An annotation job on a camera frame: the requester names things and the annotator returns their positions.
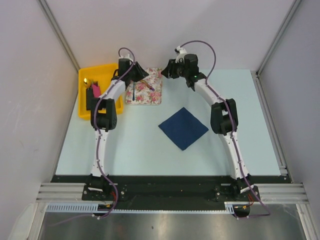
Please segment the iridescent metal knife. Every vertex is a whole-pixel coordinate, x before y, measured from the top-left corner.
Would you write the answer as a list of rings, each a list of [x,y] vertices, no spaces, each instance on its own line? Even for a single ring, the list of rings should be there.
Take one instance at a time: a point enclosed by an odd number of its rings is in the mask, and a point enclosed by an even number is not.
[[[150,89],[151,91],[154,91],[155,89],[150,85],[148,84],[145,80],[141,80],[140,81],[141,83],[143,83],[148,89]]]

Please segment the dark blue paper napkin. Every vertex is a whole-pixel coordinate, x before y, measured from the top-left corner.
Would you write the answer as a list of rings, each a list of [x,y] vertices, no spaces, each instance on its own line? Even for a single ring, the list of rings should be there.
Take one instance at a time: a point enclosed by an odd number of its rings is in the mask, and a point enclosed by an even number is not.
[[[182,151],[209,131],[185,107],[160,123],[158,127]]]

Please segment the blue metal fork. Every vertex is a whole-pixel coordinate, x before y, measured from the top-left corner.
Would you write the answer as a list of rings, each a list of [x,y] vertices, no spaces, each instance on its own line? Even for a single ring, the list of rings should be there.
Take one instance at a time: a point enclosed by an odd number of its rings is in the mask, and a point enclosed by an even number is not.
[[[135,88],[136,88],[136,82],[133,82],[133,85],[132,85],[132,101],[135,101]]]

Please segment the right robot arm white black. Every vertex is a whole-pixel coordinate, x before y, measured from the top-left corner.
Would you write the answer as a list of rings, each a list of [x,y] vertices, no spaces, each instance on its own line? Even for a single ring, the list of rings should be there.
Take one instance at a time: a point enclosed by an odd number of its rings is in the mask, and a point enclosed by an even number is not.
[[[210,106],[210,126],[218,135],[230,167],[233,186],[231,196],[242,201],[248,194],[257,197],[255,185],[244,162],[238,136],[238,113],[233,98],[223,98],[208,82],[208,76],[200,72],[196,54],[187,53],[184,48],[176,50],[177,57],[170,59],[161,74],[167,79],[184,78],[188,88],[199,94]]]

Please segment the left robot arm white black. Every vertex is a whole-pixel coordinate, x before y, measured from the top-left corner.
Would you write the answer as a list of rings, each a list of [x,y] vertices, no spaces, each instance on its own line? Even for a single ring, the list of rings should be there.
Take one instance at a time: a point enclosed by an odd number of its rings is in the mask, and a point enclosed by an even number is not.
[[[117,99],[127,90],[131,82],[139,82],[149,74],[130,56],[120,56],[118,68],[114,70],[110,84],[101,92],[98,82],[88,82],[86,108],[90,110],[90,123],[95,134],[94,161],[88,181],[85,183],[83,200],[108,200],[116,195],[112,184],[104,173],[106,149],[111,140],[111,133],[116,128],[118,117],[116,111]]]

